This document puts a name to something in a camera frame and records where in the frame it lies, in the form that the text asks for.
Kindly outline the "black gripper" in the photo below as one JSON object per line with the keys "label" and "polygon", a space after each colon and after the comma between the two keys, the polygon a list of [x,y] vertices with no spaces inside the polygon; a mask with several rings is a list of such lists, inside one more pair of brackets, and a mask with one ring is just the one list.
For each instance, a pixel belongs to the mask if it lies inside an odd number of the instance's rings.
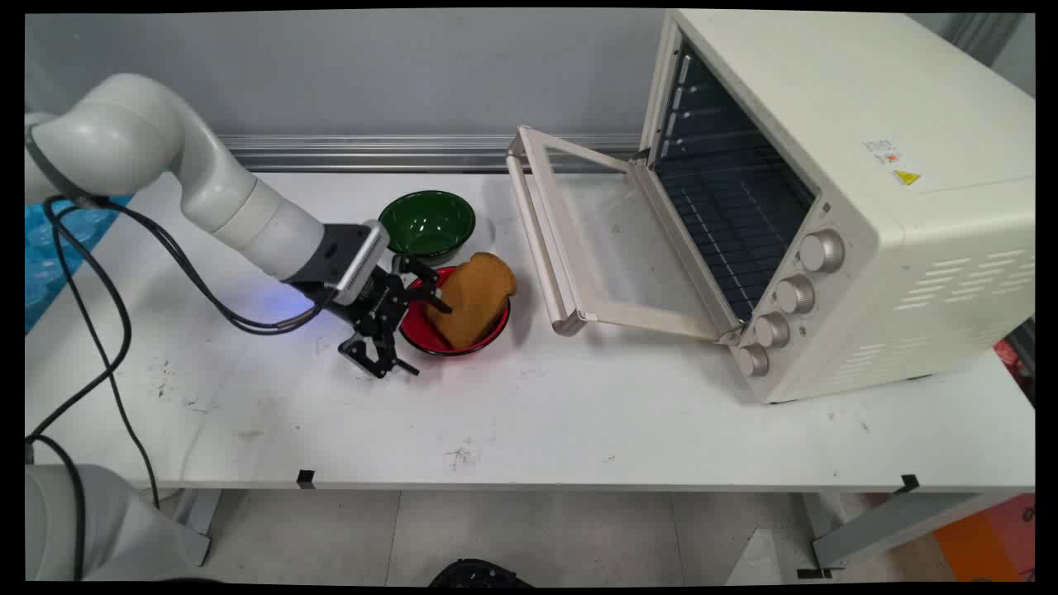
{"label": "black gripper", "polygon": [[[404,274],[415,275],[419,286],[405,286],[401,280]],[[398,357],[394,333],[411,302],[427,302],[438,312],[450,315],[452,307],[440,298],[439,282],[435,269],[407,254],[393,257],[393,274],[375,266],[353,302],[329,302],[329,312],[347,321],[358,332],[339,344],[339,354],[373,378],[385,378],[393,369],[419,376],[420,369]]]}

